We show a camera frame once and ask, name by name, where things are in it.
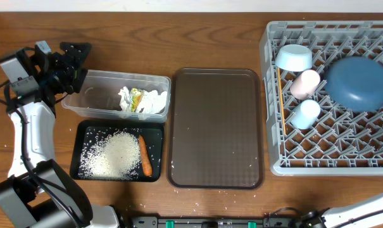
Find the light blue cup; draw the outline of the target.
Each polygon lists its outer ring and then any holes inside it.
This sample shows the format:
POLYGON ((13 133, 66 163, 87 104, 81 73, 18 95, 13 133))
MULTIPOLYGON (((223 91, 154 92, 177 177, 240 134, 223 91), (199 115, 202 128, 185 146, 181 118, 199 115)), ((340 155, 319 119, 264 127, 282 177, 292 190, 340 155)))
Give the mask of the light blue cup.
POLYGON ((320 111, 320 105, 316 101, 312 99, 304 100, 293 109, 292 112, 295 113, 295 115, 292 117, 290 123, 295 128, 301 130, 309 129, 317 120, 320 111))

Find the wooden chopstick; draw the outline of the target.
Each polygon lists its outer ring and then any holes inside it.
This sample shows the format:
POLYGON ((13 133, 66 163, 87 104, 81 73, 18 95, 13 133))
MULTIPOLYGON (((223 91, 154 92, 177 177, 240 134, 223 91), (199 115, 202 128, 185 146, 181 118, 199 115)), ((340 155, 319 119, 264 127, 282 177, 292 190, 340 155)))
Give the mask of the wooden chopstick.
POLYGON ((278 89, 279 89, 280 114, 281 114, 281 119, 282 119, 282 131, 283 131, 283 136, 284 136, 286 134, 286 123, 285 123, 285 116, 284 116, 284 100, 283 100, 282 84, 281 84, 280 68, 279 67, 276 67, 276 73, 277 73, 277 82, 278 82, 278 89))

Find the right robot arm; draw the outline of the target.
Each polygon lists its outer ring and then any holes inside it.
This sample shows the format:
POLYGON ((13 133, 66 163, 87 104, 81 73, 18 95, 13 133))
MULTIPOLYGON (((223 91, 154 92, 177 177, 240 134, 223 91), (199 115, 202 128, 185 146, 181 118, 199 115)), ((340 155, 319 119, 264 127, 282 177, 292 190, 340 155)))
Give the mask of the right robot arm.
POLYGON ((375 227, 382 224, 383 193, 353 205, 310 212, 301 218, 298 227, 351 228, 375 227))

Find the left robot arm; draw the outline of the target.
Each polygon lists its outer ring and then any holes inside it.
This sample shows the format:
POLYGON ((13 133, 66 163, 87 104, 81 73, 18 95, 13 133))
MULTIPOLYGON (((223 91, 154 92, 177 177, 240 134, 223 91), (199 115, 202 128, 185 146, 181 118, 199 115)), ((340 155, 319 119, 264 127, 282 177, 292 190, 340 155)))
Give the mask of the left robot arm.
POLYGON ((14 155, 0 183, 0 207, 15 227, 118 227, 111 206, 90 203, 84 190, 57 164, 53 129, 56 95, 78 93, 92 46, 44 41, 0 57, 7 76, 3 103, 15 130, 14 155))

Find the pink cup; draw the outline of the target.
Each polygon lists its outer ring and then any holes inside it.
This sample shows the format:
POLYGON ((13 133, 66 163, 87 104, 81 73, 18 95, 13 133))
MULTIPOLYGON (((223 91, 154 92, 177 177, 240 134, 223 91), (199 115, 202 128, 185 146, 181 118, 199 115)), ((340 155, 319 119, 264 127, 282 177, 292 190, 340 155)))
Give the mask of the pink cup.
POLYGON ((314 70, 305 70, 290 86, 291 94, 297 99, 307 99, 312 96, 320 83, 320 75, 314 70))

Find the white tissue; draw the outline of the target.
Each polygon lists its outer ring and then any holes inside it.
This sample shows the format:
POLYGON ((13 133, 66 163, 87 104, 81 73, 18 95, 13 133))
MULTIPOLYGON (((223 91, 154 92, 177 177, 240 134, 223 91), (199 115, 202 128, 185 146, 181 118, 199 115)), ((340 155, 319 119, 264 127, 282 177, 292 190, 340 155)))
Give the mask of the white tissue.
POLYGON ((140 121, 163 123, 166 120, 165 108, 168 92, 142 90, 142 98, 135 112, 140 121))
POLYGON ((134 112, 134 93, 128 87, 125 86, 122 89, 120 89, 118 95, 121 96, 120 108, 122 109, 122 111, 134 112))

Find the light blue bowl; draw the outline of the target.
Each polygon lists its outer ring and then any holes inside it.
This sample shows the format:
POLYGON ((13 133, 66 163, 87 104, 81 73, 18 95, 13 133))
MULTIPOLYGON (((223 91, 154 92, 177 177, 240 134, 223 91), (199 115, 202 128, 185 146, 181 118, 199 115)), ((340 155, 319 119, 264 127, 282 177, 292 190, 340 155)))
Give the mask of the light blue bowl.
POLYGON ((280 48, 275 65, 291 72, 303 72, 312 67, 312 51, 302 45, 288 44, 280 48))

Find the dark blue plate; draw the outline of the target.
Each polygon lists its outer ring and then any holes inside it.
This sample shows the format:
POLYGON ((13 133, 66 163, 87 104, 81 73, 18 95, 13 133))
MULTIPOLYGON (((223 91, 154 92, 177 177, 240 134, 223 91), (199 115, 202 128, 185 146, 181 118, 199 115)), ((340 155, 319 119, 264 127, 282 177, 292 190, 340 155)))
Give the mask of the dark blue plate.
POLYGON ((383 66, 365 57, 343 58, 325 73, 325 91, 336 103, 353 111, 383 107, 383 66))

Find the green yellow snack wrapper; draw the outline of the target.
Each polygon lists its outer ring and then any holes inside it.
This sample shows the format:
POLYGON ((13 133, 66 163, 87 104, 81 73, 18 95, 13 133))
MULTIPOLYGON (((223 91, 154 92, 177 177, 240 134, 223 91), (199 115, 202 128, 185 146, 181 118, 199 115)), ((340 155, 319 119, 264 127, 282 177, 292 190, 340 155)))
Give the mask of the green yellow snack wrapper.
POLYGON ((130 110, 131 112, 135 112, 139 103, 142 101, 144 96, 144 90, 132 88, 130 90, 130 110))

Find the orange carrot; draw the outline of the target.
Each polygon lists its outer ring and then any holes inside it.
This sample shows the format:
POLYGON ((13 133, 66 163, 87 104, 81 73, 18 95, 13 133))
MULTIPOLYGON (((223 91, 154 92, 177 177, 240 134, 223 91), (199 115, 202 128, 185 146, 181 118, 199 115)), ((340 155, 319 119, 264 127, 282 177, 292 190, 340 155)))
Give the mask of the orange carrot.
POLYGON ((153 168, 149 161, 148 151, 146 149, 146 143, 142 136, 139 136, 139 150, 141 155, 142 170, 145 176, 152 176, 153 168))

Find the white rice pile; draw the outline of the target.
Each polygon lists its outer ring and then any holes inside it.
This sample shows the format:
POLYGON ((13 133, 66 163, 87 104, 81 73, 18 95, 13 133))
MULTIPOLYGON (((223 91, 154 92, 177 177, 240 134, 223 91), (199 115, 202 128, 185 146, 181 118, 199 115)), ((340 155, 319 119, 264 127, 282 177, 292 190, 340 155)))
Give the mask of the white rice pile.
POLYGON ((78 176, 87 180, 137 179, 141 165, 139 143, 124 129, 89 127, 85 132, 78 176))

